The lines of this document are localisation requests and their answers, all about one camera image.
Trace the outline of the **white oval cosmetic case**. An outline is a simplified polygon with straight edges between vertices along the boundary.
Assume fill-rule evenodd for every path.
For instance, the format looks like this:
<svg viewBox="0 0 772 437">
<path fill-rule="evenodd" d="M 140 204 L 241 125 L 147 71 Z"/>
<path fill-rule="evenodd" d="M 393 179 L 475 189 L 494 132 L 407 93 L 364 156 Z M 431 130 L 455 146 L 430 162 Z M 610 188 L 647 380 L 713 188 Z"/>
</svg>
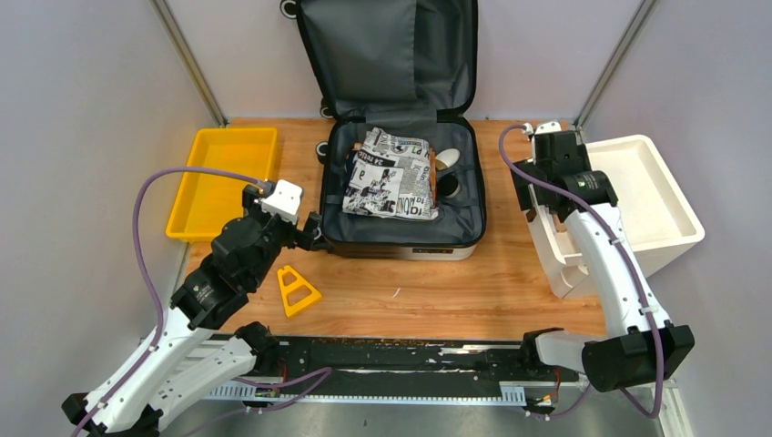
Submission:
<svg viewBox="0 0 772 437">
<path fill-rule="evenodd" d="M 437 153 L 434 157 L 434 166 L 437 171 L 444 171 L 452 168 L 459 162 L 461 152 L 456 148 L 445 149 Z"/>
</svg>

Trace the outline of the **black round cosmetic jar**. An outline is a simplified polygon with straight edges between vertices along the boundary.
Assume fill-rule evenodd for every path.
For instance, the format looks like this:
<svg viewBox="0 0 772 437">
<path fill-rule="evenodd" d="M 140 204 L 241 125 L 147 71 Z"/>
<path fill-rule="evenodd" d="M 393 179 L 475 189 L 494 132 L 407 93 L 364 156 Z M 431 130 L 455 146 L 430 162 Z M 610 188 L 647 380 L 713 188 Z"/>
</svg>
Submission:
<svg viewBox="0 0 772 437">
<path fill-rule="evenodd" d="M 438 179 L 436 190 L 438 198 L 454 198 L 461 193 L 462 184 L 456 176 L 448 174 Z"/>
</svg>

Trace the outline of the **white drawer storage box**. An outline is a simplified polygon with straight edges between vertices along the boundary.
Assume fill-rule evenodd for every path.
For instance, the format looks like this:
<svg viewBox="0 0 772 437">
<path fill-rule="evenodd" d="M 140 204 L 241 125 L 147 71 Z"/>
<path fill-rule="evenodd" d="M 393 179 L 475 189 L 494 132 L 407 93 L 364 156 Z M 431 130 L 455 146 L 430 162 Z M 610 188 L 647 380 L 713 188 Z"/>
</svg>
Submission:
<svg viewBox="0 0 772 437">
<path fill-rule="evenodd" d="M 612 138 L 586 148 L 592 169 L 609 177 L 618 196 L 626 240 L 647 278 L 703 240 L 703 225 L 649 137 Z M 594 296 L 594 281 L 565 225 L 542 206 L 526 219 L 553 294 Z"/>
</svg>

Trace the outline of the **space astronaut hardshell suitcase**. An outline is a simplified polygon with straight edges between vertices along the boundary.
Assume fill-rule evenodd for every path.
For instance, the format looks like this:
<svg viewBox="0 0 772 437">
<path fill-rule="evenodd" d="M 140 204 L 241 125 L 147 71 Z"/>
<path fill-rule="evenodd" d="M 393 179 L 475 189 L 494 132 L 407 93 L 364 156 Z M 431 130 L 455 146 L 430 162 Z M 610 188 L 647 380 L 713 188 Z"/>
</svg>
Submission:
<svg viewBox="0 0 772 437">
<path fill-rule="evenodd" d="M 477 83 L 479 6 L 474 1 L 283 1 L 333 120 L 320 156 L 320 233 L 348 258 L 462 260 L 487 224 L 477 138 L 466 119 Z M 448 175 L 459 190 L 438 199 L 431 221 L 344 211 L 353 148 L 373 128 L 455 149 Z"/>
</svg>

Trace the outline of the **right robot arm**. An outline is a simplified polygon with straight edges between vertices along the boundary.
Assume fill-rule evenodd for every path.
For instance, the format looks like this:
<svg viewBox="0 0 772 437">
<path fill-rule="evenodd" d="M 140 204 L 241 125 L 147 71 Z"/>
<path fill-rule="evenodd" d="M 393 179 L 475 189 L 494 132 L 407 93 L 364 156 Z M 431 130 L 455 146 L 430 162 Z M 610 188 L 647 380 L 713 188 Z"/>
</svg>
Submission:
<svg viewBox="0 0 772 437">
<path fill-rule="evenodd" d="M 523 374 L 539 381 L 559 366 L 584 374 L 600 392 L 648 383 L 661 387 L 694 348 L 695 338 L 688 326 L 672 322 L 648 285 L 627 241 L 609 177 L 592 168 L 575 133 L 518 128 L 531 140 L 532 156 L 504 162 L 519 208 L 531 223 L 544 214 L 566 226 L 595 283 L 608 334 L 597 339 L 559 328 L 528 332 L 528 349 L 519 357 Z"/>
</svg>

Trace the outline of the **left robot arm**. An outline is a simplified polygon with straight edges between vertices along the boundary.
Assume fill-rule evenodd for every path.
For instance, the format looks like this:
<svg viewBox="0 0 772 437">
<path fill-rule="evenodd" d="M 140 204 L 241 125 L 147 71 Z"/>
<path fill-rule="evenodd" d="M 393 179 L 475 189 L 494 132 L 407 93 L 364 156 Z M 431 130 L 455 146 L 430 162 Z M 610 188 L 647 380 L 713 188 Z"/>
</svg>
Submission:
<svg viewBox="0 0 772 437">
<path fill-rule="evenodd" d="M 262 285 L 283 249 L 309 250 L 320 218 L 297 227 L 301 187 L 279 180 L 267 193 L 246 187 L 245 214 L 212 240 L 211 252 L 173 294 L 163 321 L 101 386 L 62 404 L 77 432 L 91 436 L 157 436 L 185 409 L 227 380 L 274 372 L 278 342 L 252 322 L 219 350 L 181 373 L 178 365 L 208 340 Z"/>
</svg>

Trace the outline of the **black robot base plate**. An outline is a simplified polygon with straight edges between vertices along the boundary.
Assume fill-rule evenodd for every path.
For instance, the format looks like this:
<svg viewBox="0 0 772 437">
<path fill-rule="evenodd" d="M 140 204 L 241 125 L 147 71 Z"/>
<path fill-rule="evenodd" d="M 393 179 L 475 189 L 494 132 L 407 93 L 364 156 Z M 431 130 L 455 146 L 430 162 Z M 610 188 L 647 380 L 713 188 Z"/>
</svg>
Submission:
<svg viewBox="0 0 772 437">
<path fill-rule="evenodd" d="M 571 387 L 575 371 L 529 365 L 521 343 L 281 336 L 246 373 L 253 381 L 291 381 L 329 368 L 317 396 L 363 400 L 492 400 L 510 383 L 538 394 Z"/>
</svg>

